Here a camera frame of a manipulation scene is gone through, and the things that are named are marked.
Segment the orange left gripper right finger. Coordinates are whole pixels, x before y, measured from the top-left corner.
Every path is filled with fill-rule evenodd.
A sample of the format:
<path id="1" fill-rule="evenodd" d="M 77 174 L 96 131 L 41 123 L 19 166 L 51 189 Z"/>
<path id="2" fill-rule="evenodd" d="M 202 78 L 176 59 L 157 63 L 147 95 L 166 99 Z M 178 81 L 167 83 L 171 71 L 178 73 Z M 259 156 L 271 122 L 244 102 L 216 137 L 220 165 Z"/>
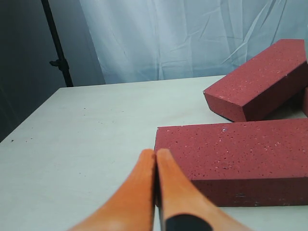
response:
<path id="1" fill-rule="evenodd" d="M 162 231 L 249 231 L 208 200 L 184 175 L 170 150 L 156 153 Z"/>

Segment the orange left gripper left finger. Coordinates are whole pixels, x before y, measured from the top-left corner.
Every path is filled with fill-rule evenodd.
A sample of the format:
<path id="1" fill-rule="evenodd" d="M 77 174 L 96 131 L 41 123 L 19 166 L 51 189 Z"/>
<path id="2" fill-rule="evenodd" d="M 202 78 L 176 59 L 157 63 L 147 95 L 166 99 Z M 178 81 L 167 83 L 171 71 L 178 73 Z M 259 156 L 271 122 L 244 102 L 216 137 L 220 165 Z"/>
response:
<path id="1" fill-rule="evenodd" d="M 141 152 L 130 175 L 93 214 L 71 231 L 151 231 L 154 222 L 155 153 Z"/>

